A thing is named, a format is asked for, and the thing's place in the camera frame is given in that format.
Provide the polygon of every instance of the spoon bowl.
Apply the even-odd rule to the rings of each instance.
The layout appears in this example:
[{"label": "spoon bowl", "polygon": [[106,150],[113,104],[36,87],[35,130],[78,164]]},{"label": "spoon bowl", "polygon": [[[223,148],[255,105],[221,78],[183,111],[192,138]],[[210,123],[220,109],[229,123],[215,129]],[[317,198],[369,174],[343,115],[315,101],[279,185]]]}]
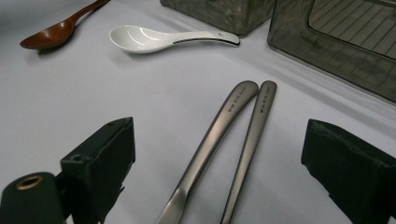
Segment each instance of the spoon bowl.
[{"label": "spoon bowl", "polygon": [[219,41],[235,47],[240,45],[237,35],[222,31],[167,34],[132,25],[113,28],[109,37],[116,46],[132,53],[151,53],[188,41]]},{"label": "spoon bowl", "polygon": [[62,45],[75,30],[76,23],[80,17],[87,12],[102,7],[110,0],[97,0],[96,2],[82,8],[71,17],[51,27],[31,35],[20,43],[25,49],[52,49]]}]

